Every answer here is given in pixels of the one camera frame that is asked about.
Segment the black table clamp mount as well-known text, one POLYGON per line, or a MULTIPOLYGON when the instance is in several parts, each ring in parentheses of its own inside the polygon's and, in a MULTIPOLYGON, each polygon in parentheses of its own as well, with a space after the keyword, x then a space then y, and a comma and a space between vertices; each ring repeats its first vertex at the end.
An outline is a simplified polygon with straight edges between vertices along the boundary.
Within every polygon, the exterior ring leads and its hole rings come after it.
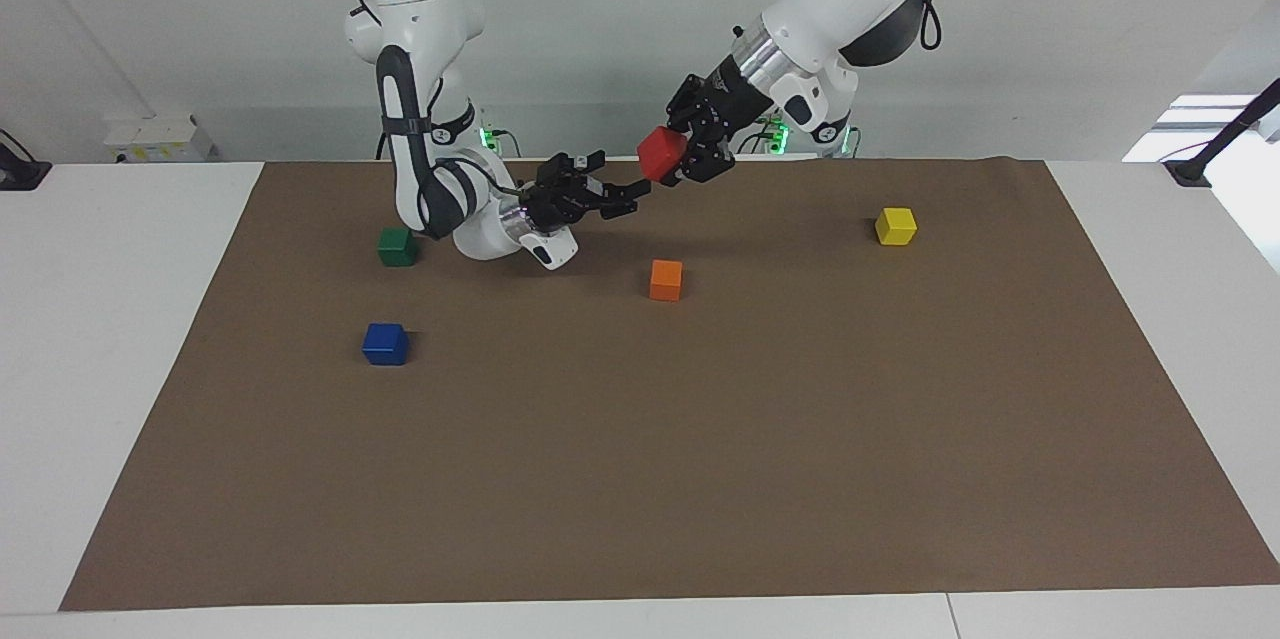
POLYGON ((35 191, 52 170, 10 132, 0 128, 0 192, 35 191))

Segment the white wall power box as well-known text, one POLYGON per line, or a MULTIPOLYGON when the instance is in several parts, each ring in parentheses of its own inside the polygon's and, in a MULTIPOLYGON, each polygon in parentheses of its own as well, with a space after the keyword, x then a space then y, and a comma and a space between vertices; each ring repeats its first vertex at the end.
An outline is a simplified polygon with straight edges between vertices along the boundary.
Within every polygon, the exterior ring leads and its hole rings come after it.
POLYGON ((207 163, 218 156, 212 138, 191 114, 114 120, 102 147, 114 163, 207 163))

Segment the green wooden block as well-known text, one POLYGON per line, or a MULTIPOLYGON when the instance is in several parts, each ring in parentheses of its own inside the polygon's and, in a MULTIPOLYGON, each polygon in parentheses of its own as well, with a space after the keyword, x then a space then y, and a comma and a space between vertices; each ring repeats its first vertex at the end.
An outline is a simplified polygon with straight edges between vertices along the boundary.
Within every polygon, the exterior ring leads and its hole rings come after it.
POLYGON ((417 263, 419 245, 404 225, 385 225, 379 234, 376 252, 383 266, 408 268, 417 263))

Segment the yellow wooden block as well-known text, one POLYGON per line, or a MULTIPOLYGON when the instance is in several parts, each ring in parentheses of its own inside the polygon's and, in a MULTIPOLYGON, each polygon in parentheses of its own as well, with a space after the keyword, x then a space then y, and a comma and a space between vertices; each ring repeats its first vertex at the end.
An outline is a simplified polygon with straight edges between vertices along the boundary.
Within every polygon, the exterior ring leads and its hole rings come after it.
POLYGON ((882 246, 901 247, 913 242, 916 219, 908 207, 884 207, 876 219, 876 237, 882 246))

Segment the brown table mat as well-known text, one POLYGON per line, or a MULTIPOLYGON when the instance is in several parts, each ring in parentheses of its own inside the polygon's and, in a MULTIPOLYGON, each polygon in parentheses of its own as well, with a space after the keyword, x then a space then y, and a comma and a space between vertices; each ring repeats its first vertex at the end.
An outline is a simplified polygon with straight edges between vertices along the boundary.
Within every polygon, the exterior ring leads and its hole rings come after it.
POLYGON ((261 172, 64 611, 1280 583, 1042 163, 750 163, 553 273, 393 218, 261 172))

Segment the red wooden block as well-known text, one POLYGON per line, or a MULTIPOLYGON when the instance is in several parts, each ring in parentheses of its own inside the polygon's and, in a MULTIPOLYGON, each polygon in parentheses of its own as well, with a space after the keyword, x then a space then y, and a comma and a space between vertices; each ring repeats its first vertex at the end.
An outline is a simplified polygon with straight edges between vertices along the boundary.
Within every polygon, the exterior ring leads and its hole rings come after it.
POLYGON ((636 147, 643 175, 650 182, 664 182, 680 166, 687 143, 684 133, 655 127, 636 147))

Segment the blue wooden block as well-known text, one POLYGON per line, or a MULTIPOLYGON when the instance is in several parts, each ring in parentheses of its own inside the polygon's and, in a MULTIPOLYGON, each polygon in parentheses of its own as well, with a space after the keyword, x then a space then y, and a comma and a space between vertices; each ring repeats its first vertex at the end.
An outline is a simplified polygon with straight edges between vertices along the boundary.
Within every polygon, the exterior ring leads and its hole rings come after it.
POLYGON ((370 323, 361 344, 364 357, 374 366, 402 366, 410 352, 410 336, 397 323, 370 323))

